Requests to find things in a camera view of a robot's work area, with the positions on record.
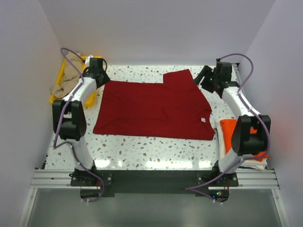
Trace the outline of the dark red t shirt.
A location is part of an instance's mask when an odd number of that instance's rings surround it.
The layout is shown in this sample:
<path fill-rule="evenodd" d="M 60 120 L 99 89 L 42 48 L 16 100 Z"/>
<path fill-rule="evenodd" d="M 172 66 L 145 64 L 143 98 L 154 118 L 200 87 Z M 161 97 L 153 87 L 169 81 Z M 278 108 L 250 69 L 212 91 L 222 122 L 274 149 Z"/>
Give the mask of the dark red t shirt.
<path fill-rule="evenodd" d="M 110 81 L 93 133 L 212 140 L 211 113 L 189 69 L 166 73 L 161 83 Z"/>

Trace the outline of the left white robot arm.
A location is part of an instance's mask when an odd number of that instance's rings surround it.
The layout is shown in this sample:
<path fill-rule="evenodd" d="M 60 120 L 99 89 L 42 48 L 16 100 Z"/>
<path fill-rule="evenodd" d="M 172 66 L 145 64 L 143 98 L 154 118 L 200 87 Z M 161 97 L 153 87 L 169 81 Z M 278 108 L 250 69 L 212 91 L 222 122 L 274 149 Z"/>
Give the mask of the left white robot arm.
<path fill-rule="evenodd" d="M 67 144 L 71 148 L 75 168 L 83 171 L 82 181 L 94 185 L 98 181 L 94 160 L 88 152 L 84 139 L 87 122 L 83 105 L 98 88 L 110 81 L 107 75 L 107 62 L 103 58 L 89 56 L 85 61 L 88 66 L 80 75 L 79 82 L 62 100 L 52 103 L 53 131 L 55 137 L 53 148 Z"/>

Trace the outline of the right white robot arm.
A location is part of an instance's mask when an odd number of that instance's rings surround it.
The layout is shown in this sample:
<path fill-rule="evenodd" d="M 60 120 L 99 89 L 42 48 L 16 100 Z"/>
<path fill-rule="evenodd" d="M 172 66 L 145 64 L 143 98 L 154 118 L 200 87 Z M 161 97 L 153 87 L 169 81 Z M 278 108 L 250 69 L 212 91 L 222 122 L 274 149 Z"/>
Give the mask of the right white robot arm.
<path fill-rule="evenodd" d="M 218 96 L 230 107 L 237 122 L 232 133 L 231 149 L 217 162 L 218 170 L 211 173 L 211 181 L 217 186 L 228 180 L 227 174 L 236 169 L 246 160 L 253 160 L 263 152 L 268 154 L 270 148 L 271 119 L 260 114 L 246 99 L 241 86 L 232 81 L 232 64 L 216 63 L 214 69 L 204 66 L 194 83 L 202 89 Z"/>

